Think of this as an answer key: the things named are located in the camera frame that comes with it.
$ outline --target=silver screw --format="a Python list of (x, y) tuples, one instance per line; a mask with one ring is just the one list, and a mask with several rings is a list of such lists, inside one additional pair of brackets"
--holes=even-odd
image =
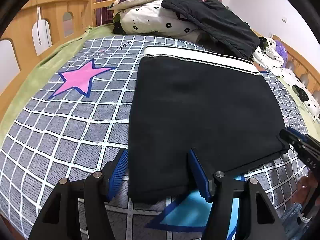
[(93, 173), (93, 176), (95, 178), (100, 178), (102, 176), (102, 172), (101, 171), (96, 171), (95, 173)]
[(258, 180), (256, 178), (250, 178), (249, 181), (254, 185), (258, 183)]
[(222, 172), (222, 171), (216, 171), (216, 176), (217, 176), (218, 178), (223, 178), (223, 177), (224, 177), (224, 172)]
[(60, 184), (66, 184), (67, 182), (68, 182), (67, 178), (62, 178), (62, 179), (59, 180)]

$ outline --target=hanging cord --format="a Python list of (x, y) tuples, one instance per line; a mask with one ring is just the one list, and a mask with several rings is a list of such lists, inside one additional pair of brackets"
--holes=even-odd
[(38, 0), (36, 0), (36, 3), (37, 3), (37, 30), (38, 30), (38, 39), (39, 39), (39, 44), (41, 45), (40, 34), (39, 34), (39, 9), (38, 9)]

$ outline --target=black jacket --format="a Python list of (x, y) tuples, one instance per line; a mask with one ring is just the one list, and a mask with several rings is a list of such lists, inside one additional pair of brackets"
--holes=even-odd
[(260, 43), (249, 25), (218, 0), (163, 0), (161, 6), (182, 14), (230, 56), (249, 59)]

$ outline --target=black boxer briefs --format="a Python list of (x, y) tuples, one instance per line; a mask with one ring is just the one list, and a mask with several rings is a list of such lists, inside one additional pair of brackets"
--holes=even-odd
[(192, 147), (216, 170), (239, 175), (287, 152), (283, 128), (278, 102), (252, 63), (147, 47), (129, 117), (128, 195), (152, 202), (187, 192)]

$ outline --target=wooden bed frame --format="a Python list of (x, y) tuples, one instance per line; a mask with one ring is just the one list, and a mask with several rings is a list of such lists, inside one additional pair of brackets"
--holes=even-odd
[[(58, 46), (84, 34), (88, 26), (96, 26), (95, 10), (111, 5), (115, 0), (95, 2), (96, 0), (29, 0), (18, 12), (5, 30), (0, 40), (9, 40), (12, 44), (20, 72), (0, 95), (0, 122), (12, 99), (18, 92), (33, 68), (48, 57)], [(32, 38), (32, 27), (37, 21), (37, 4), (41, 9), (41, 18), (47, 20), (50, 27), (52, 46), (37, 55)], [(73, 18), (73, 34), (65, 37), (62, 17), (70, 12)], [(295, 64), (295, 74), (300, 77), (307, 74), (308, 89), (311, 93), (320, 89), (320, 73), (297, 51), (282, 42), (286, 47), (289, 60)]]

